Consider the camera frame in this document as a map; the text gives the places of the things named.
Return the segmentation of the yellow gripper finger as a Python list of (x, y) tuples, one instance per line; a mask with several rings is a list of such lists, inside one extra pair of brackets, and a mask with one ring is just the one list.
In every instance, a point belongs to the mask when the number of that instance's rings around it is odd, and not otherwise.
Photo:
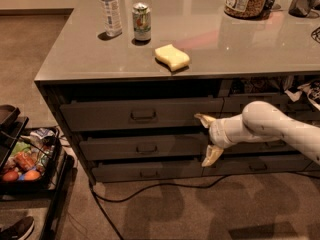
[(199, 119), (201, 124), (205, 128), (209, 128), (211, 124), (215, 121), (215, 118), (209, 115), (201, 114), (201, 113), (196, 113), (194, 115), (195, 118)]
[(218, 158), (223, 154), (224, 150), (217, 145), (208, 145), (206, 156), (202, 162), (203, 167), (212, 166)]

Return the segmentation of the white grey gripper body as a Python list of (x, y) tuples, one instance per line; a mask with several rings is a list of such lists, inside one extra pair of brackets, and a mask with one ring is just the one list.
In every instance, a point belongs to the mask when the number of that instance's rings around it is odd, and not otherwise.
[(220, 148), (226, 149), (239, 143), (241, 117), (215, 119), (209, 128), (210, 140)]

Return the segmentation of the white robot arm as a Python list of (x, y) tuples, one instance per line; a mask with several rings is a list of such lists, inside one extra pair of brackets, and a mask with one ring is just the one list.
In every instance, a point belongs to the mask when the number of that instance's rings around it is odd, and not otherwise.
[(203, 167), (213, 165), (225, 149), (248, 142), (282, 140), (300, 153), (320, 164), (320, 128), (297, 121), (264, 101), (247, 104), (241, 114), (216, 119), (194, 115), (208, 130), (211, 143), (207, 146)]

